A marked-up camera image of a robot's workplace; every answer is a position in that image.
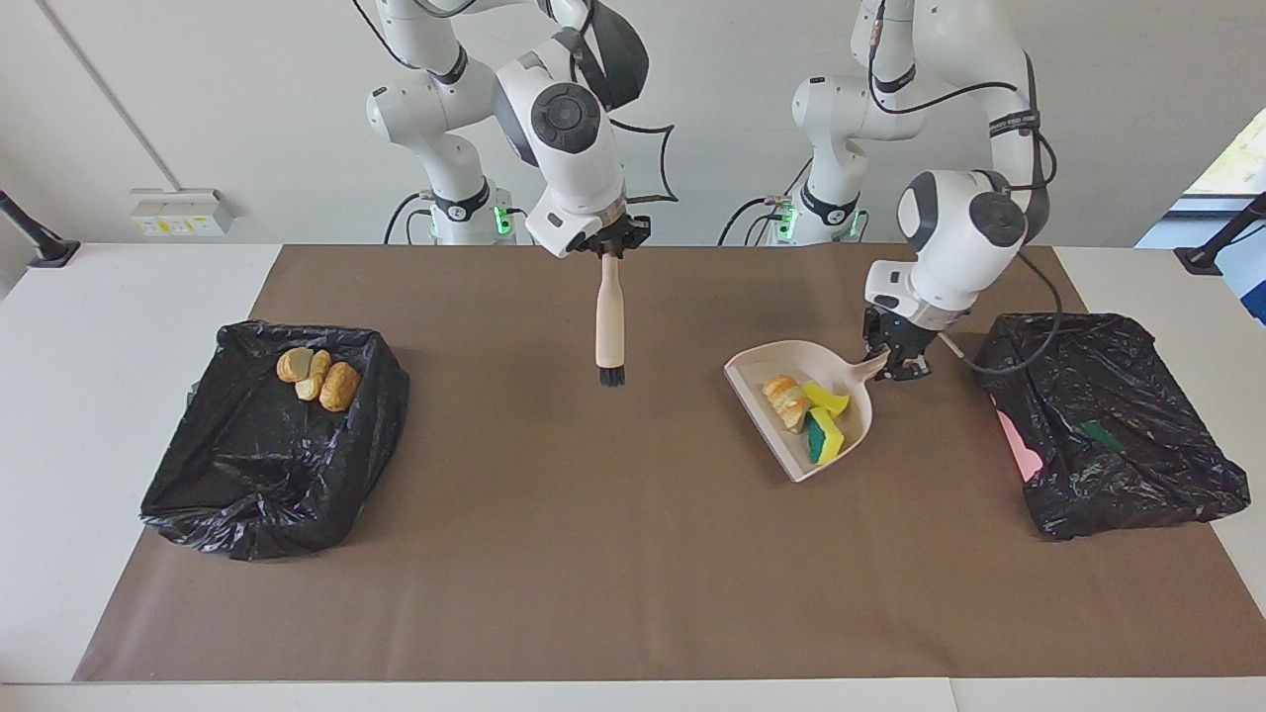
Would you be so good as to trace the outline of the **pale pink plastic dustpan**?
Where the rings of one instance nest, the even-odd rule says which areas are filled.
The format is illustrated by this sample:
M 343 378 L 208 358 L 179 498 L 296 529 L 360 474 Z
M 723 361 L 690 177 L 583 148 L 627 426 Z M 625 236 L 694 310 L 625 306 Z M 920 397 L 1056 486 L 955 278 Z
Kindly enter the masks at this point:
M 805 481 L 860 448 L 874 423 L 867 385 L 881 370 L 863 362 L 847 362 L 827 347 L 808 341 L 761 345 L 737 353 L 724 367 L 725 378 L 741 398 L 749 419 L 793 481 Z M 787 375 L 799 384 L 817 383 L 836 394 L 849 394 L 849 408 L 836 418 L 846 438 L 843 451 L 836 460 L 825 465 L 815 465 L 810 460 L 805 422 L 799 433 L 782 427 L 781 419 L 763 397 L 763 383 L 777 375 Z

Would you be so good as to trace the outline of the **white wall conduit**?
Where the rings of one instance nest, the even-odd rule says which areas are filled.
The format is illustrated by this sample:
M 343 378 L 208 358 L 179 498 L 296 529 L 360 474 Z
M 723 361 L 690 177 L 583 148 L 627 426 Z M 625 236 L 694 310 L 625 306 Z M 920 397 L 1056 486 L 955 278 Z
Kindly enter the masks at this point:
M 108 77 L 97 68 L 90 54 L 86 53 L 77 37 L 73 35 L 63 19 L 60 18 L 51 0 L 35 0 L 35 5 L 41 9 L 42 15 L 46 16 L 46 22 L 49 23 L 51 30 L 54 30 L 54 34 L 60 37 L 67 52 L 76 60 L 78 67 L 82 68 L 89 81 L 99 91 L 104 101 L 108 103 L 110 110 L 122 122 L 122 125 L 127 128 L 128 134 L 135 141 L 141 152 L 146 155 L 146 158 L 152 162 L 154 170 L 160 172 L 167 189 L 171 191 L 184 190 L 184 185 L 176 172 L 170 167 L 158 149 L 154 148 L 154 144 L 149 141 L 149 136 L 146 136 L 146 130 L 139 125 L 139 122 L 135 122 L 135 117 L 132 117 L 130 109 L 122 101 L 122 98 L 115 92 Z

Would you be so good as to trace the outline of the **bright window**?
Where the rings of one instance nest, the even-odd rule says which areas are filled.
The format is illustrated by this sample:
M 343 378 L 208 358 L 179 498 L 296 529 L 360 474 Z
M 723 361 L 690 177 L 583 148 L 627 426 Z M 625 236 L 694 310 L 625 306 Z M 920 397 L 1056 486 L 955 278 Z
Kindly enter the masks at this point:
M 1266 191 L 1266 108 L 1220 151 L 1182 199 L 1253 196 Z

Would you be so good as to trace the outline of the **large yellow sponge piece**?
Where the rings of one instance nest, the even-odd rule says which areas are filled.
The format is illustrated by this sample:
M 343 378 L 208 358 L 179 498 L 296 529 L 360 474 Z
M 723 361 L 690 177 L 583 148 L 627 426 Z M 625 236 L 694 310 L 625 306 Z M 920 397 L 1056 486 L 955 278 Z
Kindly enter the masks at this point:
M 814 405 L 805 418 L 808 455 L 815 465 L 825 465 L 841 456 L 846 438 L 830 410 Z

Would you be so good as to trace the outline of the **white wall socket box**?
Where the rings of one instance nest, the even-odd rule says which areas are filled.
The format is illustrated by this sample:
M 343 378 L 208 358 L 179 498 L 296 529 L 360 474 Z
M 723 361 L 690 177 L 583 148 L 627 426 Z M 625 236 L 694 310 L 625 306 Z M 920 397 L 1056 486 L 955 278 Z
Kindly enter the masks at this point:
M 130 220 L 146 238 L 222 238 L 235 214 L 216 189 L 132 189 Z

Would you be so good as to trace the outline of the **pink plastic bin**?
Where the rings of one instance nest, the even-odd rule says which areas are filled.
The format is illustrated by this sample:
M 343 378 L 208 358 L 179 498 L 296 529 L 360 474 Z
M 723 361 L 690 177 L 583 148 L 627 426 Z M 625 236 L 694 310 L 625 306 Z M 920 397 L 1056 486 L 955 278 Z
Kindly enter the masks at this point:
M 1004 436 L 1006 437 L 1008 446 L 1010 448 L 1012 456 L 1017 460 L 1017 469 L 1022 478 L 1022 481 L 1032 481 L 1043 469 L 1044 462 L 1039 456 L 1039 452 L 1031 448 L 1025 443 L 1025 438 L 1020 436 L 1017 429 L 1017 424 L 1004 413 L 1004 410 L 996 410 L 998 421 L 1001 424 Z

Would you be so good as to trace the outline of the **pale handled black bristle brush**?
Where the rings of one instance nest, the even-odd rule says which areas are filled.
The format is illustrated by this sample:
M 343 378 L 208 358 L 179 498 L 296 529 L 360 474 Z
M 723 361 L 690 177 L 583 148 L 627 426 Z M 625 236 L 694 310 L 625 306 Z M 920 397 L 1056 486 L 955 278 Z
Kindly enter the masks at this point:
M 606 253 L 600 258 L 595 310 L 595 364 L 598 383 L 619 388 L 627 383 L 625 307 L 619 277 L 619 258 Z

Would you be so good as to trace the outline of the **brown bread roll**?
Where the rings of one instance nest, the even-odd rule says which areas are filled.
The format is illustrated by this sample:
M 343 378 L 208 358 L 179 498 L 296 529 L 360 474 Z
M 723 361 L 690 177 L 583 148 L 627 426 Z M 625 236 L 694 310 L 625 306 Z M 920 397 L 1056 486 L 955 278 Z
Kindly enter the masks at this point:
M 316 402 L 325 410 L 348 410 L 360 388 L 361 375 L 348 362 L 334 362 L 325 374 Z

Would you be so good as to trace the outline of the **brown paper table mat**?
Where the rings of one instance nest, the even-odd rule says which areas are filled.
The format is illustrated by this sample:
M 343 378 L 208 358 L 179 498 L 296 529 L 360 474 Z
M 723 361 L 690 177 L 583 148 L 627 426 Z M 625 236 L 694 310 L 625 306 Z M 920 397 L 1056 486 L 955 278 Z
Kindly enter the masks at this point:
M 1044 540 L 991 402 L 944 350 L 874 385 L 789 481 L 723 375 L 847 360 L 899 246 L 644 247 L 628 383 L 592 365 L 592 257 L 289 246 L 253 318 L 367 327 L 406 431 L 339 547 L 230 563 L 152 532 L 76 680 L 1260 677 L 1266 620 L 1208 524 Z

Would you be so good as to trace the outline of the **black trash bag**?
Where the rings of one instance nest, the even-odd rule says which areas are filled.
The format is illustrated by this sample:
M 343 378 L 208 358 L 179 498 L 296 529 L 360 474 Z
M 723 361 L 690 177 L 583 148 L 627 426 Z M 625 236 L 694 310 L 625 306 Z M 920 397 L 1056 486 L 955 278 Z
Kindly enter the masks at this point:
M 1006 312 L 975 380 L 1044 462 L 1022 492 L 1044 537 L 1212 522 L 1251 504 L 1248 475 L 1217 445 L 1155 337 L 1117 312 Z M 1096 421 L 1125 445 L 1089 440 Z
M 346 410 L 299 400 L 276 364 L 327 350 L 360 384 Z M 139 505 L 172 544 L 239 563 L 333 547 L 353 528 L 406 428 L 410 378 L 377 329 L 241 321 L 216 352 Z

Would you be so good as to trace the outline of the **pale beige sponge piece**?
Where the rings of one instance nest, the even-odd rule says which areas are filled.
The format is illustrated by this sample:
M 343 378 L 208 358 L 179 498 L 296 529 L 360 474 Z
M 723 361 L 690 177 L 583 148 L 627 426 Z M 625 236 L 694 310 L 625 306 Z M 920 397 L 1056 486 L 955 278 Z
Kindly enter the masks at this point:
M 812 409 L 812 400 L 795 379 L 787 375 L 768 379 L 763 383 L 763 397 L 785 429 L 794 433 L 803 431 L 805 418 Z

